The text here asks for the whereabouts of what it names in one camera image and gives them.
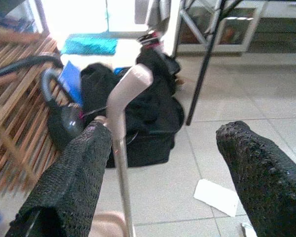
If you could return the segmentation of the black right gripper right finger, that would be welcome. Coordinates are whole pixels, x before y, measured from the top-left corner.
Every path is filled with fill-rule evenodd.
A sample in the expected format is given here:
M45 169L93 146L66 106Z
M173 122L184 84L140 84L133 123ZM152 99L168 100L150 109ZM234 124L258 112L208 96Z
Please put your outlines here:
M243 121L222 125L216 142L257 237L296 237L296 163Z

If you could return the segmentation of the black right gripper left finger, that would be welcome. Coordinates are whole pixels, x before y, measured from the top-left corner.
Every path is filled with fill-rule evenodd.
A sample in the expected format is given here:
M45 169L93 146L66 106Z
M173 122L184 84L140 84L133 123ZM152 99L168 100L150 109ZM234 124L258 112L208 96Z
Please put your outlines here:
M47 168L5 237L88 237L111 153L111 133L92 121Z

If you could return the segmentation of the pink long-handled dustpan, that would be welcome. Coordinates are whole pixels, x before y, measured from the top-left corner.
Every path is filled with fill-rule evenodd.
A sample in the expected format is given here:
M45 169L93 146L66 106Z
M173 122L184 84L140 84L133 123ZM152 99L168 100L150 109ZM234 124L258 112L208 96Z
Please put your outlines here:
M125 108L153 83L153 74L144 64L131 67L111 91L107 99L106 117L95 120L103 123L111 131L112 153L119 175L120 193L124 209L126 236L136 237L133 226L129 182L127 174L126 118Z

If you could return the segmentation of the white flat paper wrapper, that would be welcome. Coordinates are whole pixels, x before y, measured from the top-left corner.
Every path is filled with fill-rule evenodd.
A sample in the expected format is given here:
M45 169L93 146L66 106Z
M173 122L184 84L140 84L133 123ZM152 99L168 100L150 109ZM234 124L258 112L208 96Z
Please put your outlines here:
M235 217L239 202L236 192L224 188L206 179L200 179L196 185L193 197L207 205Z

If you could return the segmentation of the dark vacuum cleaner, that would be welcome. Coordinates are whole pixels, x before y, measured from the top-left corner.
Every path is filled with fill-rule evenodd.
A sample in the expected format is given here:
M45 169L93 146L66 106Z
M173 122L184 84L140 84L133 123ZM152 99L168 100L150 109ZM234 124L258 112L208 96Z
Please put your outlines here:
M57 103L50 87L51 81L63 91L69 101L68 104L61 106ZM49 68L41 73L40 85L45 104L49 108L47 119L49 135L56 149L61 152L84 130L82 108L73 101L66 87L60 82L60 74L55 69Z

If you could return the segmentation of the wooden slatted pallet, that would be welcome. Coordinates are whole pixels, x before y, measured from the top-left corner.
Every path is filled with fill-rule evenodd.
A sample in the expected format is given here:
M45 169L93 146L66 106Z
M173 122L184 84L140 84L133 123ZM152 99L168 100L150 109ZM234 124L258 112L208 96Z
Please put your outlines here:
M0 196L31 190L58 156L40 88L49 68L61 68L52 38L0 36Z

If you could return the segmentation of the blue folder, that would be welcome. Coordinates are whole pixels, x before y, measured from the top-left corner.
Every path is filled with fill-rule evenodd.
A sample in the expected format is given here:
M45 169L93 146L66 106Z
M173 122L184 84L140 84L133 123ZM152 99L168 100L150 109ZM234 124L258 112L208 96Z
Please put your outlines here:
M80 106L83 105L80 70L71 61L68 61L64 66L58 77L58 82L72 101Z

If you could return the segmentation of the black fabric bag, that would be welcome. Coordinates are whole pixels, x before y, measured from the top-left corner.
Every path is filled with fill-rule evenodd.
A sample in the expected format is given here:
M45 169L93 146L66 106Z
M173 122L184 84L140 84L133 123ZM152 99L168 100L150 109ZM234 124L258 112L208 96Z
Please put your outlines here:
M151 70L153 84L125 109L128 166L166 163L184 122L184 110L174 97L175 77L167 65L173 59L149 48L141 50L136 62ZM96 116L106 115L109 93L122 76L93 63L81 71L80 77L84 122L88 125Z

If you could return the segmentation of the grey table with black legs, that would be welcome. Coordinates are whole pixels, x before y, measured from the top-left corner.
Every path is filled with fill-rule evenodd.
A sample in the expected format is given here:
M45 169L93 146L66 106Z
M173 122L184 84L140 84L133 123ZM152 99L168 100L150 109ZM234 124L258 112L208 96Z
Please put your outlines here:
M203 35L197 29L197 27L195 26L193 21L190 19L190 17L186 13L186 11L185 10L180 11L180 15L183 17L183 19L185 20L187 25L190 27L190 29L192 30L194 35L207 48L205 56L203 58L203 62L202 62L201 67L200 67L200 73L199 73L198 80L197 80L197 83L196 83L196 87L195 87L195 90L194 90L192 103L190 105L190 109L189 109L188 116L187 116L187 119L186 119L186 125L187 126L190 126L190 124L192 122L192 118L193 118L194 111L195 111L195 108L196 108L196 104L197 104L197 101L198 101L198 98L199 98L199 94L200 94L200 91L201 91L203 80L204 80L204 77L206 75L206 71L207 71L207 68L208 68L208 65L209 65L209 62L210 62L210 59L211 59L212 50L214 48L214 44L215 44L215 40L216 40L216 36L217 36L217 32L218 32L218 29L219 29L220 22L224 18L226 18L229 15L229 13L242 0L235 0L231 5L229 5L228 8L224 9L226 1L227 0L218 0L217 1L217 4L216 4L216 6L214 8L215 11L213 13L213 20L212 20L211 26L210 26L210 28L208 30L209 33L207 34L206 39L203 37Z

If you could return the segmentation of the teal flat mop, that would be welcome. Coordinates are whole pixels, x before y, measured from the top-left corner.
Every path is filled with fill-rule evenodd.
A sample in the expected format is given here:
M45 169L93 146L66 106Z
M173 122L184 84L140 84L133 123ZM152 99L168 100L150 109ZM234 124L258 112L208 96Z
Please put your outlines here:
M61 49L68 55L115 55L118 40L109 33L108 0L81 0L86 3L71 22L69 33Z

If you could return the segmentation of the red and black bundle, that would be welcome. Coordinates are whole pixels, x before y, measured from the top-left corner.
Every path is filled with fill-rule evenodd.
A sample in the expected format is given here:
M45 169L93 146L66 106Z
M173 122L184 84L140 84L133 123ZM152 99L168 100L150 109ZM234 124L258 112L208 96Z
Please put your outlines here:
M136 39L138 43L142 45L143 48L159 48L163 49L163 42L161 41L161 33L152 31L149 34L140 36Z

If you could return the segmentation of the white frame cabinet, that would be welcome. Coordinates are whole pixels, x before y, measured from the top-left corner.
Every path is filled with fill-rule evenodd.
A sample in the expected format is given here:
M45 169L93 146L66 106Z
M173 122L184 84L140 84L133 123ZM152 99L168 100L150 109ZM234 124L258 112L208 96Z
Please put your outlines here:
M296 0L181 0L173 54L296 53Z

